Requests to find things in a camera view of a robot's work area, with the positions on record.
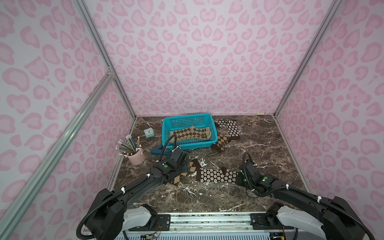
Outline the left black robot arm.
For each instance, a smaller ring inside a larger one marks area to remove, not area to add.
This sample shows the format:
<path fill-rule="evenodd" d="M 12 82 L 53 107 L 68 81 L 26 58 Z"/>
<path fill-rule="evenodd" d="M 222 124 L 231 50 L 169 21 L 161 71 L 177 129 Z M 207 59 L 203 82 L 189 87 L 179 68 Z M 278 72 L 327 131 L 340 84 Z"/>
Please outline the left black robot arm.
<path fill-rule="evenodd" d="M 89 211 L 80 221 L 76 236 L 80 240 L 113 240 L 128 224 L 128 208 L 149 191 L 164 185 L 181 175 L 189 166 L 187 152 L 177 144 L 178 137 L 173 134 L 165 143 L 174 140 L 172 154 L 154 164 L 144 176 L 118 190 L 101 190 L 94 199 Z"/>

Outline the tan argyle sock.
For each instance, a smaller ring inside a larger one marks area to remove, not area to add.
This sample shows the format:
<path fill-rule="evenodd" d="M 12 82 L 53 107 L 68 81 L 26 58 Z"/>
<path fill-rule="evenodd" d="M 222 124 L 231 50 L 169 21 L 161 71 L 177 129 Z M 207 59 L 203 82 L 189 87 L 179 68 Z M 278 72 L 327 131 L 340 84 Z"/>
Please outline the tan argyle sock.
<path fill-rule="evenodd" d="M 170 131 L 170 135 L 175 135 L 177 141 L 182 142 L 187 140 L 209 140 L 212 132 L 209 127 L 199 129 L 191 126 L 181 130 Z"/>

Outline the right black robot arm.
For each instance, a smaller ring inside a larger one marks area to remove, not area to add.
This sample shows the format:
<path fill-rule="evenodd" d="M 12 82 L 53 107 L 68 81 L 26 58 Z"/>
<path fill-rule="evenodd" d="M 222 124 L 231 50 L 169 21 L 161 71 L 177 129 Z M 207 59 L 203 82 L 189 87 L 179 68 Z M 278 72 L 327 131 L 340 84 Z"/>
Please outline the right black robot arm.
<path fill-rule="evenodd" d="M 278 224 L 293 227 L 324 240 L 375 239 L 346 200 L 323 198 L 292 187 L 274 176 L 262 175 L 248 152 L 243 154 L 239 184 L 258 198 L 270 197 L 295 207 L 273 204 L 266 213 L 268 227 L 274 228 Z"/>

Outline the daisy sock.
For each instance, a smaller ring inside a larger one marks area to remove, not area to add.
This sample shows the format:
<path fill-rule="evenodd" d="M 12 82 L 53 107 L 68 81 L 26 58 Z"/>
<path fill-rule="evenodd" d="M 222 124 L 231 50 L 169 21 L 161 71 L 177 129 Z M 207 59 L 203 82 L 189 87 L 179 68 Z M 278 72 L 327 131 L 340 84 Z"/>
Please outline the daisy sock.
<path fill-rule="evenodd" d="M 219 119 L 215 121 L 215 125 L 216 127 L 219 127 L 219 128 L 227 128 L 228 130 L 227 139 L 229 142 L 232 140 L 238 140 L 241 138 L 240 132 L 237 126 L 237 121 L 228 120 L 228 119 Z"/>
<path fill-rule="evenodd" d="M 221 169 L 200 169 L 197 173 L 197 182 L 232 183 L 235 184 L 239 173 L 230 171 L 227 168 Z"/>

